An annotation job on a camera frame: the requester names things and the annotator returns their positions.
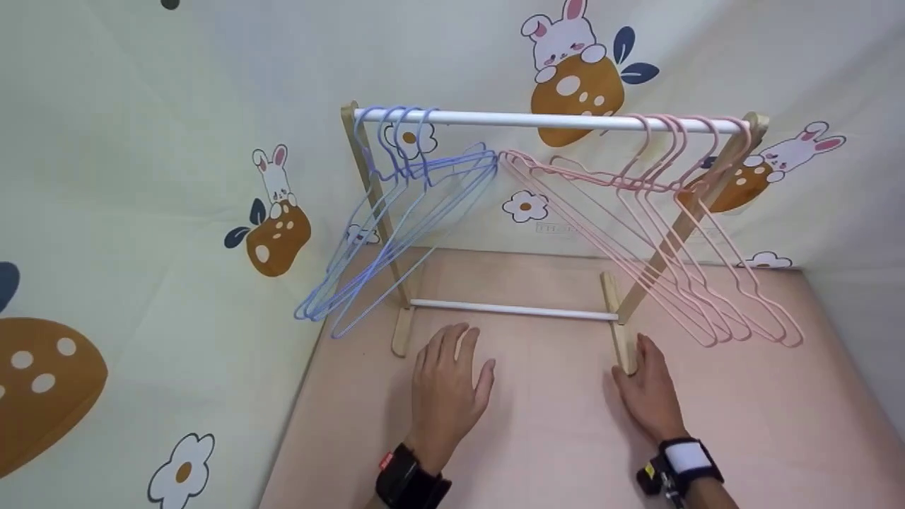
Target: pink surface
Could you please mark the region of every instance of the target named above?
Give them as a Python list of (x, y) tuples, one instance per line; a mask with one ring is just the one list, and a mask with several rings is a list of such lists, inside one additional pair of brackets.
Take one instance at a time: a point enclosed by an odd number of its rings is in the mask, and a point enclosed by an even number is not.
[[(612, 264), (438, 251), (418, 296), (604, 311), (603, 270)], [(688, 429), (705, 441), (742, 507), (902, 507), (905, 449), (805, 278), (758, 275), (765, 295), (798, 319), (803, 346), (756, 337), (704, 349), (649, 301), (630, 323), (666, 355)], [(616, 276), (625, 292), (629, 281)], [(725, 274), (712, 277), (731, 294)], [(382, 274), (366, 290), (376, 295), (388, 285)], [(414, 353), (442, 325), (463, 321), (481, 328), (476, 362), (497, 359), (496, 385), (444, 470), (452, 490), (442, 507), (665, 506), (634, 487), (653, 447), (604, 375), (615, 363), (605, 323), (422, 309), (413, 354), (401, 360), (389, 349), (396, 306), (378, 306), (342, 340), (322, 334), (262, 509), (360, 507), (373, 493), (377, 463), (406, 432)]]

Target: wooden rack frame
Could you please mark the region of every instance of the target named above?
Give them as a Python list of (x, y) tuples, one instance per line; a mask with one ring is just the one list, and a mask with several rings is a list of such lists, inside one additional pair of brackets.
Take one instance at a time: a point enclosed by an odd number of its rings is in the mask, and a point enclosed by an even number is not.
[[(349, 147), (352, 149), (352, 155), (355, 158), (358, 174), (361, 176), (361, 183), (365, 189), (371, 188), (372, 192), (368, 195), (368, 200), (372, 208), (374, 208), (375, 218), (377, 221), (377, 232), (382, 239), (390, 238), (393, 233), (393, 223), (390, 215), (386, 214), (380, 217), (382, 211), (378, 203), (381, 202), (383, 189), (380, 186), (379, 179), (372, 179), (370, 171), (367, 167), (367, 159), (362, 147), (356, 141), (356, 110), (358, 103), (352, 101), (340, 110), (343, 126), (346, 129)], [(383, 115), (382, 112), (373, 112), (373, 115)], [(571, 129), (588, 129), (588, 130), (643, 130), (644, 125), (638, 120), (631, 117), (587, 117), (572, 115), (530, 115), (520, 113), (477, 113), (465, 111), (437, 111), (431, 116), (443, 115), (442, 119), (437, 119), (440, 123), (462, 124), (462, 125), (498, 125), (498, 126), (517, 126), (517, 127), (553, 127), (553, 128), (571, 128)], [(406, 121), (417, 122), (421, 119), (418, 112), (413, 112), (411, 119), (406, 117)], [(399, 120), (398, 115), (390, 116), (389, 120)], [(696, 221), (700, 221), (704, 216), (704, 208), (699, 204), (710, 207), (716, 201), (719, 194), (734, 178), (735, 169), (741, 161), (744, 161), (751, 152), (760, 145), (764, 135), (767, 133), (769, 120), (766, 116), (755, 112), (745, 115), (745, 122), (748, 123), (751, 133), (751, 140), (748, 149), (737, 159), (736, 164), (731, 168), (727, 168), (719, 176), (716, 185), (709, 186), (706, 189), (702, 187), (696, 188), (689, 202), (691, 207), (689, 212)], [(710, 132), (708, 126), (703, 122), (696, 120), (683, 120), (683, 126), (688, 132)], [(714, 122), (719, 125), (720, 132), (732, 133), (731, 138), (720, 151), (716, 162), (711, 166), (711, 170), (715, 170), (722, 165), (729, 163), (730, 158), (738, 154), (745, 146), (745, 136), (742, 134), (738, 125), (717, 120)], [(668, 130), (663, 122), (650, 119), (649, 122), (652, 130)], [(364, 122), (358, 124), (357, 137), (361, 140), (362, 145), (370, 150), (370, 144), (367, 140), (367, 132)], [(681, 246), (688, 240), (688, 237), (694, 231), (694, 222), (688, 216), (679, 215), (672, 224), (672, 231), (660, 244), (660, 251), (664, 253), (678, 253)], [(604, 320), (609, 322), (611, 334), (613, 337), (613, 345), (616, 352), (616, 358), (619, 365), (629, 374), (637, 370), (635, 365), (635, 336), (629, 332), (628, 322), (632, 318), (635, 310), (641, 304), (647, 295), (653, 283), (660, 277), (666, 268), (666, 259), (657, 252), (647, 263), (644, 269), (645, 279), (647, 283), (636, 282), (624, 298), (620, 299), (618, 288), (616, 287), (615, 278), (610, 273), (600, 274), (600, 282), (604, 295), (604, 305), (608, 313), (590, 313), (590, 312), (566, 312), (561, 310), (538, 310), (533, 308), (520, 308), (518, 306), (494, 306), (491, 304), (469, 304), (468, 307), (456, 307), (454, 309), (475, 309), (483, 308), (484, 311), (494, 312), (515, 312), (518, 314), (535, 314), (546, 316), (571, 316), (574, 318), (586, 318), (594, 320)], [(399, 281), (403, 273), (399, 269), (399, 265), (394, 260), (390, 262), (390, 273), (395, 281)], [(393, 353), (398, 357), (405, 357), (408, 352), (409, 332), (412, 326), (414, 310), (416, 307), (446, 307), (449, 309), (451, 304), (462, 303), (444, 303), (442, 301), (426, 301), (417, 299), (417, 293), (420, 285), (421, 268), (412, 272), (412, 274), (402, 281), (395, 290), (399, 301), (399, 315), (396, 319), (393, 340), (390, 345)]]

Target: hand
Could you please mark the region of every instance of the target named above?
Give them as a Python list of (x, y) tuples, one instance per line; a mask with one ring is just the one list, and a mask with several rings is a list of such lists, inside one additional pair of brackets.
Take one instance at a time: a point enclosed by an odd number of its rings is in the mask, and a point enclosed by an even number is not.
[[(462, 347), (455, 359), (460, 336)], [(478, 386), (472, 387), (474, 347), (481, 331), (468, 323), (440, 329), (418, 352), (412, 375), (412, 430), (403, 443), (421, 468), (437, 475), (453, 451), (487, 409), (496, 360), (484, 362)]]
[(651, 338), (638, 334), (638, 371), (629, 377), (613, 366), (613, 379), (629, 414), (657, 444), (688, 436), (663, 352)]

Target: pink hanger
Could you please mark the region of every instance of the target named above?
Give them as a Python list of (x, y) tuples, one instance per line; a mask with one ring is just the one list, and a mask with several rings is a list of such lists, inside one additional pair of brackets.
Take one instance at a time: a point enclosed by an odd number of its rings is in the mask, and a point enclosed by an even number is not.
[[(652, 115), (651, 117), (654, 117), (669, 126), (670, 132), (672, 133), (672, 145), (663, 155), (661, 155), (661, 157), (656, 162), (654, 162), (649, 168), (647, 168), (640, 177), (629, 177), (629, 170), (634, 166), (635, 163), (637, 163), (643, 152), (647, 149), (650, 144), (651, 137), (650, 125), (647, 122), (646, 118), (639, 115), (630, 116), (639, 119), (643, 123), (645, 127), (645, 141), (638, 152), (618, 173), (611, 173), (606, 171), (588, 171), (577, 161), (562, 156), (554, 156), (550, 159), (550, 164), (542, 165), (531, 156), (517, 150), (503, 150), (500, 153), (500, 161), (504, 163), (503, 167), (506, 168), (513, 176), (515, 176), (525, 187), (531, 189), (537, 194), (543, 194), (547, 196), (551, 208), (553, 208), (555, 212), (566, 219), (566, 221), (570, 225), (572, 225), (582, 236), (584, 236), (585, 239), (588, 240), (588, 242), (599, 249), (606, 257), (613, 260), (620, 268), (630, 274), (635, 281), (648, 287), (648, 294), (650, 294), (652, 298), (658, 304), (660, 304), (661, 307), (663, 307), (663, 309), (667, 313), (669, 313), (670, 316), (675, 319), (686, 332), (689, 333), (689, 335), (694, 337), (698, 341), (698, 343), (709, 347), (717, 344), (718, 342), (729, 341), (732, 339), (743, 341), (750, 338), (752, 332), (754, 332), (758, 335), (768, 338), (771, 341), (782, 342), (782, 344), (789, 347), (797, 346), (798, 344), (800, 344), (802, 342), (802, 339), (804, 338), (804, 334), (802, 333), (797, 322), (795, 322), (795, 320), (785, 310), (785, 308), (783, 308), (778, 303), (768, 300), (761, 294), (759, 281), (757, 280), (753, 271), (747, 264), (744, 263), (744, 258), (741, 256), (738, 249), (731, 243), (731, 240), (726, 235), (725, 231), (722, 230), (722, 227), (715, 220), (710, 211), (707, 210), (706, 207), (703, 207), (703, 205), (701, 204), (701, 209), (703, 210), (704, 216), (706, 216), (709, 221), (717, 227), (717, 231), (719, 232), (719, 239), (717, 241), (714, 241), (714, 239), (710, 237), (710, 234), (701, 228), (700, 222), (691, 215), (691, 212), (678, 199), (679, 193), (686, 191), (684, 187), (690, 176), (695, 173), (698, 168), (700, 168), (706, 158), (710, 157), (716, 151), (716, 148), (719, 145), (719, 134), (716, 130), (716, 127), (713, 125), (713, 122), (700, 116), (688, 117), (689, 119), (699, 120), (708, 125), (708, 127), (710, 128), (710, 133), (714, 137), (714, 142), (710, 150), (708, 150), (707, 154), (698, 159), (698, 161), (694, 165), (692, 165), (691, 168), (685, 171), (679, 178), (669, 183), (663, 183), (663, 175), (666, 170), (672, 166), (675, 160), (686, 149), (688, 142), (688, 133), (685, 131), (681, 123), (681, 119), (673, 117), (672, 115)], [(742, 128), (742, 132), (746, 138), (746, 147), (743, 148), (743, 150), (738, 154), (734, 155), (730, 162), (722, 165), (722, 168), (713, 168), (711, 171), (709, 171), (708, 175), (703, 180), (697, 182), (695, 187), (714, 185), (719, 180), (719, 176), (722, 175), (723, 172), (728, 171), (730, 168), (733, 168), (736, 159), (738, 159), (742, 154), (747, 153), (748, 151), (751, 134), (748, 130), (747, 124), (738, 119), (726, 118), (724, 120), (732, 121)], [(681, 142), (679, 142), (679, 136), (677, 135), (677, 132), (681, 134)], [(568, 161), (580, 168), (581, 171), (555, 166), (554, 163), (556, 163), (558, 160)], [(567, 200), (560, 196), (555, 189), (543, 182), (539, 178), (540, 175), (553, 175), (563, 178), (566, 182), (574, 186), (579, 192), (581, 192), (585, 197), (593, 202), (597, 207), (606, 212), (619, 225), (637, 236), (646, 245), (654, 249), (654, 251), (659, 253), (666, 261), (665, 270), (663, 271), (663, 273), (660, 274), (658, 278), (653, 280), (652, 275), (646, 272), (647, 264), (641, 262), (639, 256), (633, 253), (614, 235), (594, 225), (594, 223), (586, 215), (581, 213), (576, 207), (572, 206)], [(632, 217), (637, 226), (640, 227), (640, 231), (638, 228), (635, 228), (633, 224), (630, 224), (631, 222), (624, 221), (622, 218), (620, 218), (610, 209), (610, 207), (605, 206), (604, 204), (600, 203), (598, 199), (592, 197), (583, 188), (581, 188), (578, 183), (591, 184), (596, 187), (614, 187), (617, 198), (629, 212), (629, 215)], [(653, 228), (646, 227), (644, 224), (645, 221), (640, 216), (635, 214), (632, 206), (623, 195), (623, 193), (626, 191), (634, 197), (634, 202), (642, 209), (643, 215), (647, 217), (648, 224), (653, 225)], [(764, 309), (767, 310), (770, 316), (782, 329), (779, 334), (770, 333), (769, 331), (767, 331), (767, 328), (762, 326), (759, 322), (751, 319), (745, 313), (741, 312), (729, 299), (717, 293), (709, 284), (707, 275), (701, 269), (697, 259), (695, 258), (695, 256), (691, 255), (684, 243), (682, 243), (678, 249), (671, 249), (670, 253), (664, 252), (660, 248), (660, 241), (662, 241), (663, 238), (677, 234), (674, 230), (672, 230), (671, 222), (663, 216), (660, 209), (652, 202), (651, 193), (658, 195), (669, 194), (672, 196), (672, 202), (678, 207), (678, 209), (681, 211), (681, 214), (686, 215), (699, 229), (707, 243), (717, 253), (719, 259), (733, 274), (733, 277), (736, 281), (737, 291), (745, 295), (747, 298), (760, 303), (761, 306), (763, 306)], [(738, 277), (738, 271), (736, 271), (736, 269), (732, 266), (732, 263), (720, 251), (720, 249), (717, 248), (716, 244), (719, 241), (726, 243), (732, 253), (739, 259), (742, 267), (745, 269), (748, 277), (754, 284), (754, 293), (749, 293), (745, 290), (741, 279)], [(691, 261), (691, 263), (684, 263), (683, 260), (680, 259), (680, 255), (684, 255), (687, 260)], [(702, 288), (705, 294), (709, 296), (700, 293), (697, 290), (697, 288), (699, 287)], [(689, 314), (681, 307), (679, 307), (677, 305), (679, 303), (691, 308), (692, 313)], [(710, 314), (708, 314), (704, 311), (703, 308), (701, 308), (701, 304), (704, 304), (704, 306), (708, 308), (709, 311), (711, 311), (712, 315), (718, 319), (718, 323), (713, 322), (713, 320), (710, 318)], [(696, 325), (698, 329), (701, 329), (705, 333), (706, 338), (701, 338), (701, 336), (699, 336), (698, 334), (693, 333), (688, 328), (686, 323), (673, 312), (673, 309), (683, 317), (685, 317), (685, 319), (689, 320), (692, 324)], [(779, 311), (779, 314), (781, 314), (782, 317), (777, 315), (776, 311)], [(706, 322), (706, 325), (700, 323), (699, 320), (695, 319), (695, 317), (703, 318), (703, 320)], [(741, 325), (745, 330), (744, 333), (741, 335), (736, 334), (733, 331), (732, 327), (729, 326), (727, 319), (738, 325)], [(795, 328), (795, 336), (797, 337), (797, 341), (795, 341), (794, 343), (787, 344), (785, 342), (788, 334), (784, 325), (784, 319), (785, 321), (791, 323)]]

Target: left hand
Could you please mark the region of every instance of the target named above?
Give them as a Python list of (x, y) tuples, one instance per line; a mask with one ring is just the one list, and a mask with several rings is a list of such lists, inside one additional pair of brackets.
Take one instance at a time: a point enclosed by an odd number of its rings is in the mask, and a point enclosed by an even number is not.
[[(462, 334), (459, 358), (456, 343)], [(414, 451), (421, 468), (438, 475), (487, 409), (496, 360), (484, 362), (477, 387), (472, 386), (478, 329), (468, 323), (440, 329), (418, 352), (412, 375), (412, 429), (403, 443)]]

